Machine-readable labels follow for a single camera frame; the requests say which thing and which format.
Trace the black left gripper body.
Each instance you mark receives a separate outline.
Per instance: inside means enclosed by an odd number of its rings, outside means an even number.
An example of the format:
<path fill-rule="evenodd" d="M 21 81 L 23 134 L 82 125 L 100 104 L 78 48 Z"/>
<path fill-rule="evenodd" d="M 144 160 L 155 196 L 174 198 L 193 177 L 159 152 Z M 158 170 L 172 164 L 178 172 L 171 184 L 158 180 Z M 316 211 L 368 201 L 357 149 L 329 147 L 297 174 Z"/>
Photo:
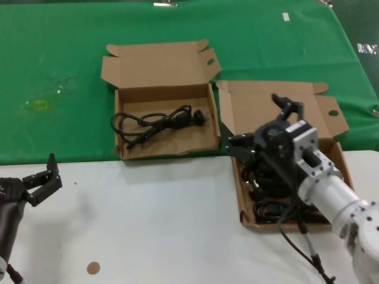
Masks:
<path fill-rule="evenodd" d="M 27 179 L 1 178 L 1 257 L 10 258 L 27 203 Z"/>

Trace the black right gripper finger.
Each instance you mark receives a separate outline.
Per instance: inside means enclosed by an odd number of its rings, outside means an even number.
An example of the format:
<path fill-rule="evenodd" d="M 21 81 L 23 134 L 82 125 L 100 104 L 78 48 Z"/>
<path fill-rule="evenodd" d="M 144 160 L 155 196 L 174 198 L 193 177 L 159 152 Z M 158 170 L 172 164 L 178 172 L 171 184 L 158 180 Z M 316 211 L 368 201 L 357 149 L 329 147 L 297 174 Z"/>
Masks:
<path fill-rule="evenodd" d="M 271 95 L 272 101 L 281 111 L 276 117 L 277 121 L 286 121 L 292 113 L 297 114 L 297 121 L 304 119 L 304 105 L 301 102 L 292 101 L 286 96 L 279 96 L 275 93 Z"/>
<path fill-rule="evenodd" d="M 254 134 L 240 134 L 229 137 L 227 139 L 227 155 L 243 162 L 255 161 L 254 139 Z"/>

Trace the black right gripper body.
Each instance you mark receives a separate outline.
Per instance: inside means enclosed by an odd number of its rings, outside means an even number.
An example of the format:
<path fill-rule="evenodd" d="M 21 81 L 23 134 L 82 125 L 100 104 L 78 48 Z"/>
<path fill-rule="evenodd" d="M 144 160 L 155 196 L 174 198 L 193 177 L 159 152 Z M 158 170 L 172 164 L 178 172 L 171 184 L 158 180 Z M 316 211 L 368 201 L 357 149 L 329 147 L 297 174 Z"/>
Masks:
<path fill-rule="evenodd" d="M 303 176 L 294 161 L 293 138 L 287 131 L 289 126 L 288 121 L 270 121 L 256 130 L 254 141 L 258 156 L 274 169 L 291 190 L 298 190 Z"/>

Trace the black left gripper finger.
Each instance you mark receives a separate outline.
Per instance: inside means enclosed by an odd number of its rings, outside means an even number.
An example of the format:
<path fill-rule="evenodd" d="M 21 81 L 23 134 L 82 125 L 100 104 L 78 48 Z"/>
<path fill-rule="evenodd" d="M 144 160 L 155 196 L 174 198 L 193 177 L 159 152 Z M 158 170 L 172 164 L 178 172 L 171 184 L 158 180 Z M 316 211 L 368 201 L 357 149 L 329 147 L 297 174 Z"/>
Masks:
<path fill-rule="evenodd" d="M 50 153 L 46 170 L 22 178 L 22 182 L 27 189 L 42 186 L 44 189 L 59 187 L 59 168 L 53 153 Z"/>
<path fill-rule="evenodd" d="M 28 193 L 28 202 L 32 206 L 37 206 L 43 201 L 45 201 L 48 197 L 50 197 L 52 194 L 54 194 L 56 191 L 58 191 L 62 187 L 62 180 L 59 175 L 59 187 L 53 188 L 53 189 L 44 189 L 42 186 L 38 186 L 37 189 L 32 192 Z"/>

